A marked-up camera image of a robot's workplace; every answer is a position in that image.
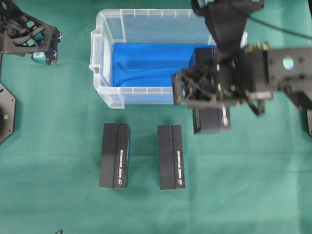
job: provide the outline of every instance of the black hexagonal plate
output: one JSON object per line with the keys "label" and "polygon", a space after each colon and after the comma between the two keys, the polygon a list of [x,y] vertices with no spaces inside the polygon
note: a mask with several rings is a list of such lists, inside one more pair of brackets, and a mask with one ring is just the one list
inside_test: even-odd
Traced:
{"label": "black hexagonal plate", "polygon": [[0,83],[0,107],[3,112],[3,128],[0,132],[0,144],[14,131],[15,103],[15,98]]}

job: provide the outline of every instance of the black box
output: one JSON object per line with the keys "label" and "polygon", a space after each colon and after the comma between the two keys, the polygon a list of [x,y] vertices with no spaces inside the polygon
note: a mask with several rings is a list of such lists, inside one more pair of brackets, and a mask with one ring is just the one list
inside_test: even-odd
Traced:
{"label": "black box", "polygon": [[185,189],[181,125],[158,127],[160,189]]}
{"label": "black box", "polygon": [[130,130],[126,124],[104,125],[99,186],[124,189],[127,182]]}
{"label": "black box", "polygon": [[215,47],[194,49],[189,66],[194,67],[211,62],[214,59],[215,50]]}
{"label": "black box", "polygon": [[230,109],[226,108],[224,113],[222,109],[195,108],[193,125],[194,133],[230,130],[232,128]]}

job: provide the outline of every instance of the blue cloth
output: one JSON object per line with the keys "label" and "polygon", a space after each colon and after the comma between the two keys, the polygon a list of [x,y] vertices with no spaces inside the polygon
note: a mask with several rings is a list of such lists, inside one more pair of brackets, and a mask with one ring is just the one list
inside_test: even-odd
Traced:
{"label": "blue cloth", "polygon": [[115,44],[113,86],[166,87],[171,76],[189,68],[195,48],[204,44]]}

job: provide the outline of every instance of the green tablecloth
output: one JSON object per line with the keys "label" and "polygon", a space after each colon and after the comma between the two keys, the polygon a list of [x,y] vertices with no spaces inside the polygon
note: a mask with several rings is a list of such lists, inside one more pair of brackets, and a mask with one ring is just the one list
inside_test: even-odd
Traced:
{"label": "green tablecloth", "polygon": [[[90,32],[105,8],[190,8],[189,0],[16,0],[63,33],[57,65],[4,56],[1,81],[17,99],[16,129],[0,146],[1,234],[312,232],[312,138],[283,94],[255,117],[232,109],[233,130],[194,136],[186,107],[111,110],[88,69]],[[312,35],[306,0],[266,1],[254,15]],[[249,42],[311,42],[249,22]],[[103,124],[131,127],[125,191],[98,187]],[[161,192],[156,130],[182,124],[186,186]]]}

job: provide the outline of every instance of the clear plastic bin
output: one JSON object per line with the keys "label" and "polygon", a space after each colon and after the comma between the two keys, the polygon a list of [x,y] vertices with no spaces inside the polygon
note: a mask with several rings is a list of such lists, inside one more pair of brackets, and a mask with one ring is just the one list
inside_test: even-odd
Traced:
{"label": "clear plastic bin", "polygon": [[[247,33],[242,43],[247,42]],[[215,42],[204,18],[192,10],[110,9],[100,11],[91,33],[93,85],[106,104],[172,104],[172,87],[112,87],[115,43],[208,44]]]}

